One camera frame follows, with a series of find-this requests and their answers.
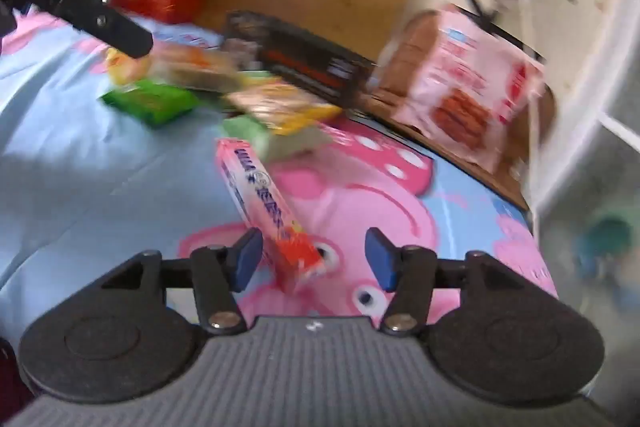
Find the pink candy stick box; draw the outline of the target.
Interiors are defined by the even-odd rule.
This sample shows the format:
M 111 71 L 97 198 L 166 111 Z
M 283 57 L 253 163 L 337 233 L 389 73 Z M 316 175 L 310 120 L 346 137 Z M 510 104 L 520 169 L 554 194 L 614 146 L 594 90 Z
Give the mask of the pink candy stick box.
M 293 294 L 326 272 L 318 249 L 250 143 L 218 140 L 216 163 L 243 220 L 262 232 L 265 254 L 282 291 Z

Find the pale green snack packet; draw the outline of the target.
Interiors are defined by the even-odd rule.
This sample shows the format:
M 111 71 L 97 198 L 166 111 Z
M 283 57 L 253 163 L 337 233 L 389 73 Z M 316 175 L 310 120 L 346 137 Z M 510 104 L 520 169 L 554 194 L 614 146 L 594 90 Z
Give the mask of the pale green snack packet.
M 248 115 L 226 118 L 222 131 L 232 139 L 250 143 L 262 162 L 285 160 L 328 145 L 329 135 L 319 126 L 310 126 L 292 134 L 278 135 Z

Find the bright green snack packet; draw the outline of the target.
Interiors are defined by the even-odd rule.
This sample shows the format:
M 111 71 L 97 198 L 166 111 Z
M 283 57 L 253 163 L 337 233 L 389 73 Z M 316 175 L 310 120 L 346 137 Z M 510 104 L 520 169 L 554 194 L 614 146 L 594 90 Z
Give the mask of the bright green snack packet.
M 149 79 L 108 91 L 101 101 L 152 128 L 163 127 L 198 107 L 192 92 Z

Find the Peppa Pig bed sheet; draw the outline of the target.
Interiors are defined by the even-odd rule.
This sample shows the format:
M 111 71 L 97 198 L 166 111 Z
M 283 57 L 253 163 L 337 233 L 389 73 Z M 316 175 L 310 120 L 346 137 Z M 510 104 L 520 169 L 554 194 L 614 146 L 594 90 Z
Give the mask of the Peppa Pig bed sheet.
M 106 106 L 105 46 L 62 20 L 22 16 L 1 53 L 1 334 L 140 253 L 186 257 L 228 245 L 244 222 L 221 179 L 224 119 L 210 103 L 160 129 Z M 326 146 L 269 167 L 329 271 L 282 293 L 268 265 L 239 300 L 259 314 L 378 320 L 388 296 L 364 257 L 377 227 L 439 257 L 485 251 L 546 291 L 554 285 L 521 209 L 382 124 L 332 124 Z

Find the yellow orange snack packet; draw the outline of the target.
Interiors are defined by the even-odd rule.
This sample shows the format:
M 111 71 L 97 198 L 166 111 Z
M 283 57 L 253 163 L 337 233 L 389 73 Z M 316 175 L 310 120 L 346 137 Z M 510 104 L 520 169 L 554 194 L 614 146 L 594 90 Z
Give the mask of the yellow orange snack packet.
M 224 98 L 276 135 L 289 135 L 340 116 L 341 107 L 284 81 L 256 84 Z

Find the clear wrapped bread snack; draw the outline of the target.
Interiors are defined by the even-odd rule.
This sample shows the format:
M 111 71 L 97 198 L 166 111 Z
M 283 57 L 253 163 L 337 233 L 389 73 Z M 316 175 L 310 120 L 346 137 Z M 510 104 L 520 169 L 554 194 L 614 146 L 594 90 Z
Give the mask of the clear wrapped bread snack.
M 147 79 L 215 93 L 229 93 L 242 87 L 240 74 L 228 53 L 197 46 L 159 42 L 142 58 L 131 58 L 111 48 L 105 66 L 117 86 Z

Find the pink twisted snack bag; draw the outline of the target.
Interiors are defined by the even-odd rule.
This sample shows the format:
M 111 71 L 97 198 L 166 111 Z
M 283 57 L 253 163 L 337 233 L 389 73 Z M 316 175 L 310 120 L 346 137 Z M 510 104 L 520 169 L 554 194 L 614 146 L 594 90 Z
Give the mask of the pink twisted snack bag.
M 543 83 L 541 62 L 448 5 L 438 12 L 434 48 L 393 118 L 493 172 L 512 120 Z

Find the brown cushioned chair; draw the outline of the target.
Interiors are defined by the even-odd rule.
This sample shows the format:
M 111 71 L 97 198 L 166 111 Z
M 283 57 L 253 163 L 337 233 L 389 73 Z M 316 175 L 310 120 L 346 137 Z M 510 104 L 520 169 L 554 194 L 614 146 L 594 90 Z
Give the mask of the brown cushioned chair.
M 366 111 L 525 208 L 529 138 L 546 139 L 556 115 L 541 57 L 453 4 L 416 14 L 392 49 Z

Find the black sheep print box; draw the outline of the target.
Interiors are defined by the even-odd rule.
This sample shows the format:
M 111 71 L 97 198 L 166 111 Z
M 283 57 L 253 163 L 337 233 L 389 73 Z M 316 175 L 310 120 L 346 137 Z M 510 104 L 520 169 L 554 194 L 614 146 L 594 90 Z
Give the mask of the black sheep print box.
M 268 70 L 341 108 L 351 108 L 374 63 L 305 29 L 250 11 L 226 17 L 221 49 L 239 68 Z

